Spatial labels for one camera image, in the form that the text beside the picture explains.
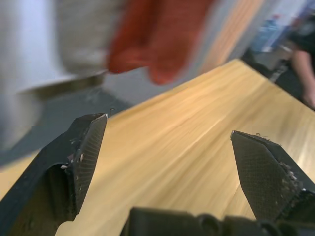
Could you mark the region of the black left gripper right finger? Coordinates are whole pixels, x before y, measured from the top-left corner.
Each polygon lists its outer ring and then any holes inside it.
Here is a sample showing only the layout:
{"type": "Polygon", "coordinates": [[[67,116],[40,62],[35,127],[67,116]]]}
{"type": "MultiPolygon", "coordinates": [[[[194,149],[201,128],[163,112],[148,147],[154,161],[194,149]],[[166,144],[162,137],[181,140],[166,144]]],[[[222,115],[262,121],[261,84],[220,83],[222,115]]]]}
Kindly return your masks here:
{"type": "Polygon", "coordinates": [[[315,184],[280,145],[240,131],[230,138],[240,185],[257,220],[314,221],[315,184]]]}

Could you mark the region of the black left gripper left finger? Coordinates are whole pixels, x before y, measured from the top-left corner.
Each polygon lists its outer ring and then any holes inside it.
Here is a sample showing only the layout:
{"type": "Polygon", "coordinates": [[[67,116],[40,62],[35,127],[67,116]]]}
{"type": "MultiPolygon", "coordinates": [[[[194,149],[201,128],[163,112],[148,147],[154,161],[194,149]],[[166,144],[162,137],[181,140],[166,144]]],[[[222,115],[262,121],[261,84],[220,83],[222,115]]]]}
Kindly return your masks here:
{"type": "Polygon", "coordinates": [[[84,115],[46,145],[0,202],[3,236],[53,236],[79,214],[92,181],[108,115],[84,115]]]}

